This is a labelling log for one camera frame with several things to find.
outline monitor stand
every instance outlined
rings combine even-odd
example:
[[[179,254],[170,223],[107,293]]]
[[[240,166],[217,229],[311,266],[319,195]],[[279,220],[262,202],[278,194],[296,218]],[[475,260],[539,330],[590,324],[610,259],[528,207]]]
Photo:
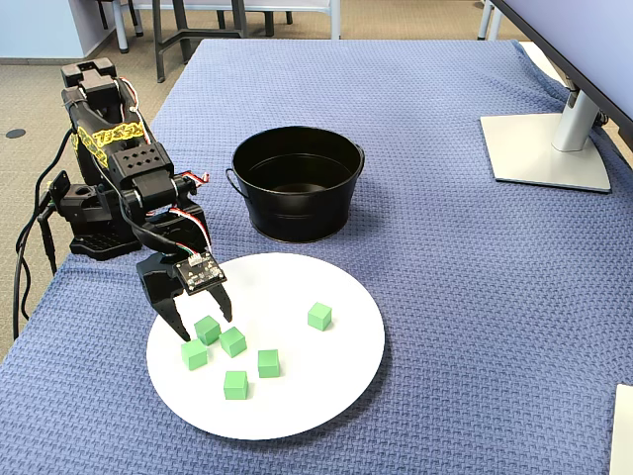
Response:
[[[598,111],[581,91],[563,114],[482,117],[495,179],[608,193],[604,162],[588,137]]]

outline blue tablecloth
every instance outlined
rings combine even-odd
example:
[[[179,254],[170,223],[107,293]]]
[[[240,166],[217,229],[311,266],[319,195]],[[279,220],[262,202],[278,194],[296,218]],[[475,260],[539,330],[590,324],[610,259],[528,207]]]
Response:
[[[615,386],[633,383],[633,174],[598,131],[612,194],[497,183],[479,121],[565,97],[517,43],[203,42],[153,130],[179,170],[212,173],[196,201],[216,257],[351,273],[385,320],[378,374],[306,433],[207,434],[147,375],[148,252],[70,256],[0,367],[0,472],[606,473]],[[259,235],[223,175],[241,141],[289,125],[367,153],[348,225],[313,244]]]

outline robotic arm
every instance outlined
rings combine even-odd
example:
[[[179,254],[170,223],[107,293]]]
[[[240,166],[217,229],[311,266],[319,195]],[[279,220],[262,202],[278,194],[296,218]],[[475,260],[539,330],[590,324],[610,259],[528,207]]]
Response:
[[[190,337],[173,300],[183,291],[209,291],[230,322],[226,278],[211,255],[204,213],[189,197],[205,180],[174,174],[138,110],[136,91],[108,59],[70,64],[61,73],[85,184],[70,184],[62,171],[49,186],[51,204],[40,222],[57,211],[72,226],[71,251],[98,260],[142,244],[156,250],[136,270],[151,306],[185,341]]]

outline gray carpet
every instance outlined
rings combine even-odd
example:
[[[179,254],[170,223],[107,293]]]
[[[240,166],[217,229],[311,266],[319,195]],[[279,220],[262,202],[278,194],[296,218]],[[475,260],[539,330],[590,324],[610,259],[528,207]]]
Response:
[[[471,0],[343,0],[342,36],[344,39],[469,40],[477,36],[481,15],[479,2]],[[173,16],[170,12],[165,12],[163,16],[165,34],[168,34],[175,28]],[[142,38],[134,36],[131,22],[128,22],[130,53],[120,54],[115,39],[111,38],[99,55],[109,57],[118,72],[135,85],[141,109],[151,121],[184,66],[179,48],[174,47],[165,54],[166,81],[162,84],[155,82],[150,13],[142,12],[142,19],[145,30]],[[285,16],[277,14],[275,38],[329,38],[326,15],[295,13],[294,19],[293,25],[286,25]],[[189,12],[188,20],[192,27],[217,25],[214,12]],[[248,23],[252,36],[264,35],[263,14],[249,13]],[[525,40],[525,36],[509,21],[503,22],[499,38]],[[15,239],[32,212],[35,181],[52,160],[68,128],[68,118],[60,99],[62,82],[59,66],[38,65],[36,60],[30,63],[0,66],[0,84],[3,86],[3,94],[0,95],[0,198],[5,205],[12,204],[10,210],[5,210],[6,217],[0,229],[0,242],[5,250],[0,268],[0,358],[4,357],[12,343]],[[14,128],[25,129],[27,134],[20,139],[6,139],[4,133]],[[607,130],[615,135],[613,125]],[[78,182],[81,179],[70,148],[54,174],[62,168],[69,172],[71,180]],[[68,224],[59,217],[51,220],[51,227],[57,262],[60,263],[68,253],[72,234]],[[50,281],[38,228],[32,232],[26,257],[33,274],[28,305],[31,311]]]

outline circuit board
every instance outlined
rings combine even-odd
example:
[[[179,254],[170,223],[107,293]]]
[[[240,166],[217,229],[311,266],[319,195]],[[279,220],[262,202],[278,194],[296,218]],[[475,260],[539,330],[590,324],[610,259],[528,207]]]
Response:
[[[209,252],[194,254],[175,265],[178,278],[189,295],[226,282],[225,274]]]

